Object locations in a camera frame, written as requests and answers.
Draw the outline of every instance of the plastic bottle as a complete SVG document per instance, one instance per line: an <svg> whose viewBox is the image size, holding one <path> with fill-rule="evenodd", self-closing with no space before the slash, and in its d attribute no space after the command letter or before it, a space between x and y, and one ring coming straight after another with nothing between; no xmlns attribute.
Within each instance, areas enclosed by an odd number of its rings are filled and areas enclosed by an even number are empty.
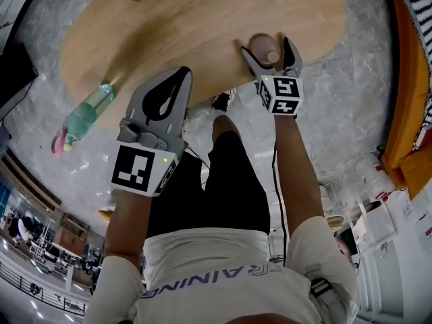
<svg viewBox="0 0 432 324"><path fill-rule="evenodd" d="M51 151L61 157L63 150L70 151L75 141L81 140L94 122L114 101L115 89L111 84L102 84L89 94L65 119L63 126L53 138ZM55 143L60 138L57 150Z"/></svg>
<svg viewBox="0 0 432 324"><path fill-rule="evenodd" d="M384 166L374 154L359 159L356 163L356 171L363 178L371 200L385 198L394 189Z"/></svg>
<svg viewBox="0 0 432 324"><path fill-rule="evenodd" d="M250 40L250 51L263 64L277 63L281 57L281 47L267 34L256 34Z"/></svg>

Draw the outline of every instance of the sneaker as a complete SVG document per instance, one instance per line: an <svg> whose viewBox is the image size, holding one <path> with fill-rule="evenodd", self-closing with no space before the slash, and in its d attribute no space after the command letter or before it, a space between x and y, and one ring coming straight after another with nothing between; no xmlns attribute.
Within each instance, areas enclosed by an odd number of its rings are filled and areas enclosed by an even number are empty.
<svg viewBox="0 0 432 324"><path fill-rule="evenodd" d="M223 111L224 113L227 112L228 107L230 106L232 100L236 96L235 90L231 89L227 92L221 92L215 97L215 100L213 101L211 105L211 109L216 109Z"/></svg>

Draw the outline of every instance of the ceiling light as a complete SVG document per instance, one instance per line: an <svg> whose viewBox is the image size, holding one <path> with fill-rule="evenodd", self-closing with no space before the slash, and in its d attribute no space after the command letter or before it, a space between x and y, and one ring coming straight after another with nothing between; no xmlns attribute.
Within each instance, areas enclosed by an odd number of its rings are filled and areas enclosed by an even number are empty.
<svg viewBox="0 0 432 324"><path fill-rule="evenodd" d="M67 319L69 319L72 323L75 323L75 320L73 320L69 315L65 315L65 317L66 317Z"/></svg>

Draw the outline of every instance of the wooden table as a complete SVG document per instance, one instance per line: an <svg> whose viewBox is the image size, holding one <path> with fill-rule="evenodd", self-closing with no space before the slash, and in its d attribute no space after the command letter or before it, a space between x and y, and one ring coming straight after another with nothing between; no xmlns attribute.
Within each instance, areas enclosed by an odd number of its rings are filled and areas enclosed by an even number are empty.
<svg viewBox="0 0 432 324"><path fill-rule="evenodd" d="M193 106L253 79L238 44L254 34L286 34L308 64L332 50L345 22L345 0L94 0L66 34L60 68L77 103L114 84L99 123L118 132L134 89L162 70L192 69Z"/></svg>

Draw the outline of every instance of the metal railing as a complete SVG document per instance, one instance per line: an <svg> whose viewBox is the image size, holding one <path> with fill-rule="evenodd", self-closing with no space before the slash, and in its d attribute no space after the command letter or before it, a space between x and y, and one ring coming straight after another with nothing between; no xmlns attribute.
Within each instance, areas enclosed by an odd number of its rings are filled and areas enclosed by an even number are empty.
<svg viewBox="0 0 432 324"><path fill-rule="evenodd" d="M52 293L40 285L18 275L15 271L11 270L1 262L0 277L22 292L44 302L45 304L57 307L65 312L73 313L74 315L84 316L86 314L87 305L85 303L70 300L62 295Z"/></svg>

